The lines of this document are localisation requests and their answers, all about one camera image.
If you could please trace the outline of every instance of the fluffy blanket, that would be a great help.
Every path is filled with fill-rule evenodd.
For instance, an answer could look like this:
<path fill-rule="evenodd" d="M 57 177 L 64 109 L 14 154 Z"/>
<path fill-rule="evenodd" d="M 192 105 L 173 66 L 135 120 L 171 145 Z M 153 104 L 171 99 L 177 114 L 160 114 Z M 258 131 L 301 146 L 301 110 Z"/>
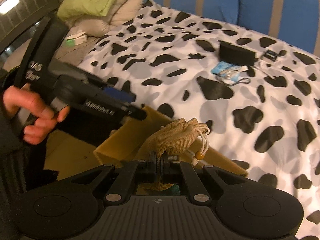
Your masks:
<path fill-rule="evenodd" d="M 91 15 L 67 21 L 70 27 L 80 26 L 89 36 L 102 37 L 111 29 L 131 20 L 141 9 L 143 0 L 116 0 L 105 17 Z"/>

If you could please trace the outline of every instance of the round black pad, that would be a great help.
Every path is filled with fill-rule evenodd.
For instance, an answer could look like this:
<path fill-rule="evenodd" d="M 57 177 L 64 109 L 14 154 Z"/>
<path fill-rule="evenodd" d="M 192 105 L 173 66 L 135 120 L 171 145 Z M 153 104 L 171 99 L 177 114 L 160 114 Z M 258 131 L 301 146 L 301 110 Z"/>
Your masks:
<path fill-rule="evenodd" d="M 71 201 L 63 196 L 47 196 L 38 199 L 33 208 L 40 216 L 58 217 L 70 210 Z"/>
<path fill-rule="evenodd" d="M 244 209 L 257 217 L 272 217 L 279 213 L 279 202 L 271 197 L 255 196 L 247 198 L 243 203 Z"/>
<path fill-rule="evenodd" d="M 303 219 L 303 208 L 295 197 L 257 182 L 228 186 L 216 212 L 228 228 L 255 239 L 295 234 Z"/>
<path fill-rule="evenodd" d="M 12 219 L 27 237 L 66 239 L 76 236 L 89 228 L 99 215 L 97 200 L 91 193 L 68 193 L 63 187 L 61 194 L 55 191 L 50 195 L 44 191 L 29 191 L 12 205 Z"/>

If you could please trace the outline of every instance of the cow print bedsheet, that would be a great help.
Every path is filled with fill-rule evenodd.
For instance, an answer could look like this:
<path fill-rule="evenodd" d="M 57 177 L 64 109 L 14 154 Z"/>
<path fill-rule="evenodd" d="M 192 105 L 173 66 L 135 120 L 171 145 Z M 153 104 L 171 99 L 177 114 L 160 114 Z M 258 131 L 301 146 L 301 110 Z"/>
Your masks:
<path fill-rule="evenodd" d="M 210 73 L 219 41 L 280 52 L 276 65 L 249 68 L 251 83 L 227 87 Z M 320 60 L 244 28 L 162 8 L 151 0 L 138 16 L 103 36 L 79 65 L 169 117 L 205 122 L 211 146 L 249 178 L 299 199 L 297 238 L 320 235 Z"/>

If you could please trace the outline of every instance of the hand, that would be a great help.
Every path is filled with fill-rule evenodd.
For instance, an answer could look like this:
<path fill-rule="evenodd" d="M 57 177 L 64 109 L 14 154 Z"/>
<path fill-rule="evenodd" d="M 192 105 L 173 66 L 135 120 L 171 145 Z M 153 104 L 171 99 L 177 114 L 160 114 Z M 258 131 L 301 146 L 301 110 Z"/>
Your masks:
<path fill-rule="evenodd" d="M 33 145 L 41 143 L 58 122 L 65 120 L 70 111 L 70 107 L 67 106 L 54 115 L 52 109 L 44 103 L 40 95 L 30 91 L 29 84 L 22 89 L 15 86 L 9 87 L 4 92 L 3 104 L 10 118 L 14 117 L 21 107 L 38 117 L 34 125 L 28 125 L 24 129 L 24 141 Z"/>

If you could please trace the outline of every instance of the wooden bead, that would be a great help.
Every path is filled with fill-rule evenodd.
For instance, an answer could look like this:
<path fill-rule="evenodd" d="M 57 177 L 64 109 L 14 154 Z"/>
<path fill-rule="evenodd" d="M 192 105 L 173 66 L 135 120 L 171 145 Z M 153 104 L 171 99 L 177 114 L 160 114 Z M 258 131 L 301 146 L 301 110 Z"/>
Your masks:
<path fill-rule="evenodd" d="M 200 153 L 200 151 L 197 151 L 197 152 L 196 152 L 196 155 L 195 155 L 195 158 L 200 161 L 200 160 L 202 160 L 202 159 L 204 158 L 204 155 L 202 155 L 202 154 Z"/>

